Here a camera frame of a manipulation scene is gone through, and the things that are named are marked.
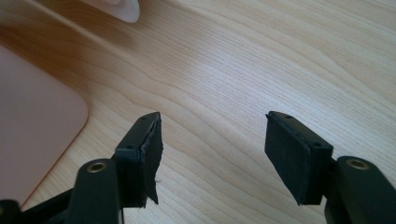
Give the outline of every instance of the wood grain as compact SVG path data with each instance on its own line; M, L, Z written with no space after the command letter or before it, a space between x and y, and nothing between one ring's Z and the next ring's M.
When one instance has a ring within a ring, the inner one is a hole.
M325 223L263 152L269 110L375 163L396 186L390 0L140 1L137 23L77 0L3 1L0 41L76 90L88 123L24 205L72 188L134 121L163 115L160 205L134 223Z

